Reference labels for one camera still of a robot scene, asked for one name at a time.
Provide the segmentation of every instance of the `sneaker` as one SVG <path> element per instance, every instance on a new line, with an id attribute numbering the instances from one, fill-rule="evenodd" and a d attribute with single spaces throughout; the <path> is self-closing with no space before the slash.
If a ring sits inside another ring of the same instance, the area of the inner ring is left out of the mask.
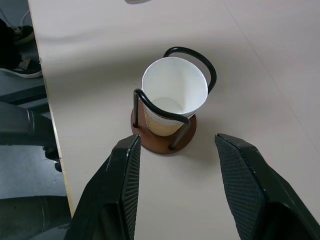
<path id="1" fill-rule="evenodd" d="M 12 73 L 22 78 L 34 79 L 42 76 L 41 65 L 30 57 L 22 57 L 18 67 L 9 69 L 0 66 L 0 71 Z"/>
<path id="2" fill-rule="evenodd" d="M 13 37 L 13 44 L 14 45 L 21 45 L 26 44 L 33 39 L 35 39 L 35 32 L 32 26 L 18 26 L 13 28 L 14 37 Z"/>

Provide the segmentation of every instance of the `floor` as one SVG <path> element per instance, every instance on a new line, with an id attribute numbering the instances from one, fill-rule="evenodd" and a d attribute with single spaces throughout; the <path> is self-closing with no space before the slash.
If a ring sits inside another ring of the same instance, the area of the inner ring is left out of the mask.
<path id="1" fill-rule="evenodd" d="M 29 10 L 28 0 L 3 0 L 0 9 L 13 25 Z M 27 15 L 25 24 L 31 25 Z M 22 46 L 23 55 L 38 60 L 36 42 Z M 43 78 L 26 79 L 0 72 L 0 96 L 43 85 Z M 62 173 L 56 171 L 54 162 L 45 157 L 40 146 L 0 146 L 0 199 L 37 195 L 65 196 L 66 189 Z M 62 240 L 65 229 L 54 228 L 31 240 Z"/>

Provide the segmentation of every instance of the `round wooden base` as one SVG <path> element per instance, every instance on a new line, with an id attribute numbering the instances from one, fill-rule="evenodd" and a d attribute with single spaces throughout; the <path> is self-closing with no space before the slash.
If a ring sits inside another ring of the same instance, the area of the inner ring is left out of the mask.
<path id="1" fill-rule="evenodd" d="M 138 105 L 138 124 L 139 127 L 134 127 L 134 110 L 131 112 L 131 129 L 133 134 L 140 134 L 141 135 L 141 145 L 149 150 L 150 152 L 153 152 L 155 154 L 173 154 L 181 149 L 183 149 L 185 146 L 190 143 L 191 139 L 194 137 L 197 129 L 197 119 L 196 115 L 193 115 L 193 117 L 190 118 L 191 126 L 188 130 L 188 132 L 184 135 L 184 137 L 181 139 L 181 141 L 176 145 L 175 149 L 170 150 L 169 145 L 174 141 L 176 136 L 178 135 L 181 128 L 179 128 L 174 134 L 170 136 L 158 136 L 153 134 L 147 124 L 145 119 L 145 112 L 144 112 L 144 104 L 141 100 L 139 100 Z"/>

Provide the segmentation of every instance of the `white paper cup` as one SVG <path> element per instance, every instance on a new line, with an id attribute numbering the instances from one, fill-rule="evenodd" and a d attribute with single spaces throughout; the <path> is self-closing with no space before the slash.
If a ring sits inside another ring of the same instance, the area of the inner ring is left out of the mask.
<path id="1" fill-rule="evenodd" d="M 191 118 L 208 96 L 207 81 L 193 63 L 179 57 L 164 57 L 152 63 L 142 78 L 142 90 L 158 108 Z M 169 136 L 183 123 L 163 118 L 144 106 L 145 121 L 156 135 Z"/>

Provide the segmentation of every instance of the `black metal wire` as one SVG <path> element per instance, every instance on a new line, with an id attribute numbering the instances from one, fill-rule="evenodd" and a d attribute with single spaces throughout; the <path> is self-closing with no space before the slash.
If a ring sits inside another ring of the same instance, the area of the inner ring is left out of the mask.
<path id="1" fill-rule="evenodd" d="M 174 139 L 173 143 L 168 146 L 169 149 L 173 150 L 177 146 L 177 144 L 180 142 L 180 140 L 184 137 L 184 135 L 187 133 L 188 129 L 190 128 L 190 120 L 182 115 L 171 113 L 168 111 L 164 111 L 157 106 L 155 106 L 146 96 L 146 94 L 140 89 L 137 88 L 133 91 L 133 114 L 134 114 L 134 123 L 133 127 L 138 128 L 139 127 L 139 120 L 138 120 L 138 105 L 139 105 L 139 98 L 142 100 L 142 102 L 155 114 L 166 118 L 170 120 L 179 121 L 181 123 L 184 123 L 183 128 L 178 133 L 176 138 Z"/>
<path id="2" fill-rule="evenodd" d="M 208 94 L 209 94 L 217 82 L 217 73 L 216 73 L 214 66 L 211 64 L 211 62 L 205 56 L 198 53 L 197 51 L 186 48 L 186 47 L 182 47 L 182 46 L 171 47 L 170 49 L 168 49 L 165 52 L 163 57 L 164 58 L 169 57 L 169 55 L 173 54 L 173 53 L 183 53 L 183 54 L 191 55 L 191 56 L 195 57 L 196 59 L 200 60 L 209 69 L 209 72 L 211 75 L 211 80 L 208 85 Z"/>

